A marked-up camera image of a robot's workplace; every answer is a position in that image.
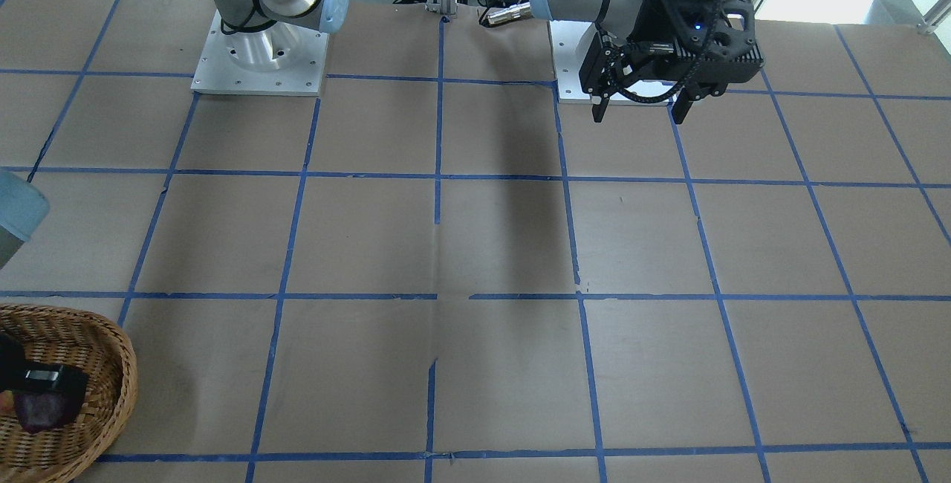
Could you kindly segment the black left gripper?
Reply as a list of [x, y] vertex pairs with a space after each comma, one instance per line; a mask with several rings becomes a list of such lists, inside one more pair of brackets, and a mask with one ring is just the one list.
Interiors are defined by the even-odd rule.
[[636, 100], [631, 75], [680, 85], [670, 111], [676, 125], [684, 123], [694, 104], [723, 96], [727, 81], [694, 79], [723, 4], [724, 0], [644, 0], [632, 43], [624, 45], [615, 43], [605, 30], [596, 30], [580, 68], [581, 88], [591, 98], [592, 120], [603, 121], [615, 94]]

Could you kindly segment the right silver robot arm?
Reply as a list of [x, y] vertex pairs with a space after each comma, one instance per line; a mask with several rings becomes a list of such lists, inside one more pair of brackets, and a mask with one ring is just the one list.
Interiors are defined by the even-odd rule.
[[[318, 97], [324, 80], [329, 35], [345, 22], [349, 0], [214, 0], [212, 26], [193, 90], [200, 94]], [[224, 90], [225, 80], [235, 86]], [[59, 124], [38, 151], [28, 178], [2, 171], [2, 269], [28, 243], [50, 212], [50, 202], [31, 184]], [[20, 401], [27, 392], [81, 401], [86, 375], [67, 365], [26, 358], [21, 342], [2, 335], [2, 394]]]

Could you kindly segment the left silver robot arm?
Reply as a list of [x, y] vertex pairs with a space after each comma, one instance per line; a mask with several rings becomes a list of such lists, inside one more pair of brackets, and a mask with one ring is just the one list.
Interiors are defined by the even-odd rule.
[[578, 79], [594, 122], [621, 96], [672, 100], [682, 124], [694, 103], [750, 82], [765, 63], [752, 0], [530, 0], [530, 8], [534, 18], [591, 24]]

